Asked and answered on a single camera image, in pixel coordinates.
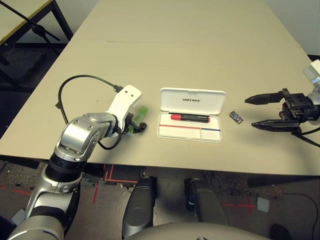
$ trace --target blue line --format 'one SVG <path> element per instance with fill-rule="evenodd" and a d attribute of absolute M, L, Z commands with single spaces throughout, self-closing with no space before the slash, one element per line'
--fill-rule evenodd
<path fill-rule="evenodd" d="M 214 129 L 214 128 L 204 128 L 202 127 L 201 130 L 210 130 L 210 131 L 218 131 L 220 132 L 221 130 L 220 129 Z"/>

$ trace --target green object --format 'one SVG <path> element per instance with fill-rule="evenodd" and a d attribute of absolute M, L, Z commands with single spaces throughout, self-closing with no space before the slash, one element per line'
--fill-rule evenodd
<path fill-rule="evenodd" d="M 140 124 L 144 120 L 145 115 L 147 114 L 147 112 L 148 112 L 148 108 L 146 106 L 140 107 L 138 114 L 135 116 L 135 118 L 133 120 L 137 124 Z M 133 126 L 130 126 L 128 134 L 131 135 L 131 136 L 134 135 L 134 127 Z"/>

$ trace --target white robot part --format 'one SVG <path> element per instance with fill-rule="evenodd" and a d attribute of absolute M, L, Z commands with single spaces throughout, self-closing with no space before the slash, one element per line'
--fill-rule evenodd
<path fill-rule="evenodd" d="M 141 98 L 141 91 L 132 85 L 125 86 L 113 99 L 110 108 L 106 113 L 113 114 L 118 119 L 121 131 L 125 128 L 125 119 L 128 112 Z"/>

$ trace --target white wall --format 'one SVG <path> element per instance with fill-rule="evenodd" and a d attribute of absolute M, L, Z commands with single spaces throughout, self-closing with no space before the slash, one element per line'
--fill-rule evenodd
<path fill-rule="evenodd" d="M 56 0 L 72 31 L 75 32 L 98 0 Z M 320 55 L 320 0 L 265 0 L 307 54 Z M 49 32 L 68 42 L 52 13 L 40 21 Z M 42 43 L 28 32 L 19 42 Z"/>
<path fill-rule="evenodd" d="M 62 11 L 67 23 L 69 24 L 73 33 L 80 27 L 83 21 L 91 12 L 92 8 L 99 0 L 56 0 L 59 8 Z M 46 30 L 61 39 L 60 43 L 67 43 L 68 40 L 57 23 L 54 15 L 50 12 L 40 22 Z M 48 39 L 53 43 L 59 43 L 52 37 Z M 19 43 L 45 43 L 42 37 L 34 34 L 31 30 L 27 32 L 19 41 Z"/>
<path fill-rule="evenodd" d="M 320 55 L 320 0 L 265 0 L 310 55 Z"/>

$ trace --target unitree logo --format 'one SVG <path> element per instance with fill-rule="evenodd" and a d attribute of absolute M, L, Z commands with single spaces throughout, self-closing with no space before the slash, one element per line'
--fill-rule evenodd
<path fill-rule="evenodd" d="M 186 101 L 186 102 L 200 102 L 199 99 L 192 99 L 192 98 L 183 98 L 182 101 Z"/>

